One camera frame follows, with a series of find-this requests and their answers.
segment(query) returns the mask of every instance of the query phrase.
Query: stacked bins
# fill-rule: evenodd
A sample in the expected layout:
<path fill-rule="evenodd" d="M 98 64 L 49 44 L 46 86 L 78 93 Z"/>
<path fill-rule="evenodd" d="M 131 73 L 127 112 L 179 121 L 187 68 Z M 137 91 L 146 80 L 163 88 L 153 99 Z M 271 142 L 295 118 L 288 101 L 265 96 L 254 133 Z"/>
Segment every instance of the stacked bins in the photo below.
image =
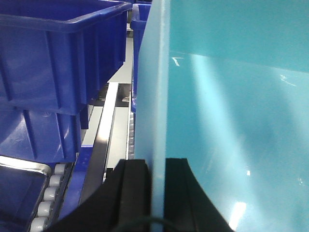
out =
<path fill-rule="evenodd" d="M 132 9 L 131 28 L 133 29 L 133 80 L 132 80 L 132 103 L 131 110 L 136 112 L 138 62 L 140 45 L 144 35 L 150 4 L 134 4 Z"/>
<path fill-rule="evenodd" d="M 131 4 L 0 0 L 0 154 L 74 161 L 79 112 L 125 61 Z"/>

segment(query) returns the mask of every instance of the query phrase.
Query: black cable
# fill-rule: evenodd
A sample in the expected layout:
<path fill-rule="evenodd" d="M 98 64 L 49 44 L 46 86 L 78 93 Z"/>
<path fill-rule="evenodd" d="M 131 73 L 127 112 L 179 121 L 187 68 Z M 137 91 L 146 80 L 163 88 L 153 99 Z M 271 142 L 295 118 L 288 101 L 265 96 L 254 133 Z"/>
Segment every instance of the black cable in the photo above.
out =
<path fill-rule="evenodd" d="M 135 220 L 123 223 L 114 228 L 111 232 L 127 232 L 128 229 L 135 228 L 140 225 L 158 223 L 166 228 L 169 228 L 171 232 L 179 232 L 179 230 L 169 221 L 159 217 L 139 217 Z"/>

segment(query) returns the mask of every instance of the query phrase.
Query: bin rim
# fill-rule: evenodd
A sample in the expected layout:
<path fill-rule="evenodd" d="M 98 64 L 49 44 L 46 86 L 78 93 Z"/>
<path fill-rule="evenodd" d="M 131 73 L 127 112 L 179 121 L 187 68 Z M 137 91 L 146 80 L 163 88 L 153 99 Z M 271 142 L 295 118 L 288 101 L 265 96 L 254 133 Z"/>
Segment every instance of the bin rim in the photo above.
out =
<path fill-rule="evenodd" d="M 147 8 L 151 8 L 151 4 L 133 4 L 132 7 L 132 18 L 131 18 L 131 28 L 140 30 L 145 29 L 147 20 L 140 20 L 140 9 L 139 6 L 146 6 Z"/>
<path fill-rule="evenodd" d="M 119 15 L 132 8 L 132 4 L 128 2 L 110 2 L 119 4 L 69 20 L 53 20 L 28 16 L 0 14 L 0 26 L 73 33 L 89 27 L 101 20 Z"/>

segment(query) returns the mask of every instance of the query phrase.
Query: white roller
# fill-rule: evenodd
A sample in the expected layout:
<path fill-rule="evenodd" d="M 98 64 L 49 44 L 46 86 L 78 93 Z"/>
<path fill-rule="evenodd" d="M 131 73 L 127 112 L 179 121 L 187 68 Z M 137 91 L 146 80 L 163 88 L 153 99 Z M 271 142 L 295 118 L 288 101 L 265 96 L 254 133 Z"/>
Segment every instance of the white roller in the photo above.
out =
<path fill-rule="evenodd" d="M 66 164 L 65 163 L 58 163 L 55 166 L 55 175 L 63 175 L 66 170 Z"/>
<path fill-rule="evenodd" d="M 57 187 L 48 187 L 44 192 L 44 201 L 54 201 L 58 192 Z"/>
<path fill-rule="evenodd" d="M 59 187 L 62 181 L 62 175 L 52 175 L 49 179 L 49 187 Z"/>
<path fill-rule="evenodd" d="M 51 201 L 41 202 L 38 208 L 38 216 L 39 217 L 49 217 L 50 212 L 52 210 L 52 204 L 53 202 Z"/>
<path fill-rule="evenodd" d="M 41 232 L 46 228 L 46 224 L 46 217 L 36 217 L 31 223 L 30 232 Z"/>

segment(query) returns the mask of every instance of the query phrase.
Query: roller conveyor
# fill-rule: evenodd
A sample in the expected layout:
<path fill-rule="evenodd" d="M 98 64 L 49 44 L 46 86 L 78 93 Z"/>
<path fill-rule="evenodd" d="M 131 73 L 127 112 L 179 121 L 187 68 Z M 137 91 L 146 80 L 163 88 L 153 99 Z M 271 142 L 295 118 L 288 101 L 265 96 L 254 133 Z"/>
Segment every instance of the roller conveyor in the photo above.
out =
<path fill-rule="evenodd" d="M 64 217 L 75 209 L 102 184 L 103 179 L 106 178 L 114 109 L 129 107 L 129 95 L 130 84 L 119 83 L 107 84 L 100 93 L 95 105 L 104 105 L 104 107 L 101 111 L 96 139 L 93 147 L 88 149 L 90 154 L 87 158 L 83 152 L 87 147 L 82 148 L 83 154 L 77 154 L 75 163 L 40 164 L 0 156 L 0 231 L 40 232 L 55 223 L 59 215 L 60 218 Z M 132 150 L 132 121 L 130 128 L 130 149 Z M 76 178 L 75 175 L 80 174 L 82 169 L 84 179 Z M 74 189 L 74 185 L 79 185 L 79 189 Z M 77 192 L 80 193 L 80 200 L 74 202 L 74 194 Z"/>

